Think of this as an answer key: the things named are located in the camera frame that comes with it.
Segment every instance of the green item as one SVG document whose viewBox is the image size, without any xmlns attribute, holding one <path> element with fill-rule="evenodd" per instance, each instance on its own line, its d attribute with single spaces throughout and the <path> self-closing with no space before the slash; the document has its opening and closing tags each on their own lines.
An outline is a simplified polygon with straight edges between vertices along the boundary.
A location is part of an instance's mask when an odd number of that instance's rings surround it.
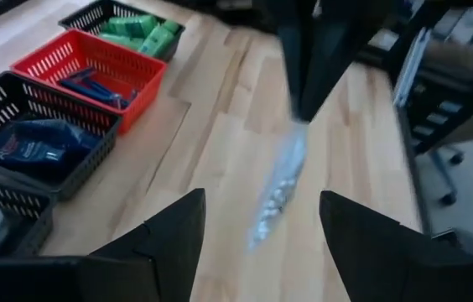
<svg viewBox="0 0 473 302">
<path fill-rule="evenodd" d="M 171 34 L 177 34 L 177 31 L 179 30 L 180 25 L 178 23 L 175 23 L 170 20 L 166 20 L 162 26 L 164 26 L 165 29 L 167 29 Z"/>
<path fill-rule="evenodd" d="M 142 43 L 143 43 L 143 39 L 131 39 L 131 38 L 119 36 L 116 34 L 100 33 L 99 38 L 113 42 L 115 44 L 119 44 L 121 46 L 125 46 L 133 50 L 138 50 L 138 48 L 142 46 Z"/>
<path fill-rule="evenodd" d="M 157 24 L 156 18 L 151 15 L 127 18 L 113 17 L 102 26 L 101 31 L 107 34 L 145 39 Z"/>
<path fill-rule="evenodd" d="M 174 35 L 164 26 L 159 25 L 153 29 L 138 51 L 157 58 L 173 39 Z"/>
</svg>

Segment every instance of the red plastic basket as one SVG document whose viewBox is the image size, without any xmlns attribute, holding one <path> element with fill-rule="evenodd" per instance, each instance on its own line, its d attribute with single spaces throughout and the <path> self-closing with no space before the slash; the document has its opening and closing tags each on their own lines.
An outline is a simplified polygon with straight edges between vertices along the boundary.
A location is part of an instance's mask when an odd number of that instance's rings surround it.
<svg viewBox="0 0 473 302">
<path fill-rule="evenodd" d="M 117 109 L 57 83 L 70 73 L 90 66 L 96 70 L 93 79 L 109 90 L 126 98 L 131 96 L 133 90 L 136 90 L 138 95 L 127 108 Z M 121 115 L 122 125 L 119 133 L 123 134 L 158 95 L 166 64 L 80 30 L 71 29 L 24 57 L 12 65 L 11 69 Z"/>
</svg>

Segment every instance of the black plastic basket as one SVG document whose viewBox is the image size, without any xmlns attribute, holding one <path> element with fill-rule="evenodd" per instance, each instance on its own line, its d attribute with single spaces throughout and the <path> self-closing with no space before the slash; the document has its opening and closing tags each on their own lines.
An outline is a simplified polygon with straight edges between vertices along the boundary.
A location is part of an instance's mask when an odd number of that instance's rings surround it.
<svg viewBox="0 0 473 302">
<path fill-rule="evenodd" d="M 0 131 L 27 117 L 66 120 L 100 137 L 92 151 L 59 183 L 38 180 L 0 166 L 0 174 L 67 200 L 82 186 L 116 143 L 121 118 L 36 81 L 6 71 L 0 74 Z"/>
<path fill-rule="evenodd" d="M 133 17 L 146 14 L 151 13 L 113 0 L 99 0 L 72 13 L 67 18 L 61 19 L 58 24 L 65 29 L 79 29 L 90 34 L 98 35 L 101 32 L 101 26 L 112 17 Z M 164 18 L 155 17 L 159 23 L 165 21 Z M 179 30 L 175 34 L 175 39 L 157 59 L 165 62 L 169 62 L 173 59 L 177 47 L 179 46 L 180 36 L 184 31 L 185 27 L 180 24 Z"/>
<path fill-rule="evenodd" d="M 14 221 L 0 244 L 0 257 L 36 255 L 52 231 L 54 204 L 49 195 L 0 180 L 0 209 Z"/>
</svg>

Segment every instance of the blue package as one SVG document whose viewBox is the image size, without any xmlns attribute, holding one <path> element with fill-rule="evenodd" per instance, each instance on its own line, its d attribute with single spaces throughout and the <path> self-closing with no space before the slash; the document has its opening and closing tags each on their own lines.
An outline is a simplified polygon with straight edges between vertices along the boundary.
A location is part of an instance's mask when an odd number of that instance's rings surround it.
<svg viewBox="0 0 473 302">
<path fill-rule="evenodd" d="M 63 120 L 15 122 L 0 132 L 0 165 L 41 180 L 60 182 L 98 140 Z"/>
</svg>

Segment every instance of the wooden table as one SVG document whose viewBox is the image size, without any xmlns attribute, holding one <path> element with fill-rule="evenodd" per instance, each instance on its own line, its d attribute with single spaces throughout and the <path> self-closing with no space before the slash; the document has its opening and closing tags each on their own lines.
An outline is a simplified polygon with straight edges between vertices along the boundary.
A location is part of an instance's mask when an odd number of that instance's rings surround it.
<svg viewBox="0 0 473 302">
<path fill-rule="evenodd" d="M 167 3 L 128 2 L 186 31 L 158 101 L 74 200 L 58 205 L 43 254 L 87 254 L 202 187 L 205 241 L 192 301 L 348 300 L 320 225 L 320 192 L 419 229 L 387 77 L 362 65 L 346 72 L 312 123 L 292 205 L 250 253 L 257 195 L 288 121 L 278 41 Z M 60 33 L 57 21 L 84 3 L 28 1 L 1 16 L 0 71 Z"/>
</svg>

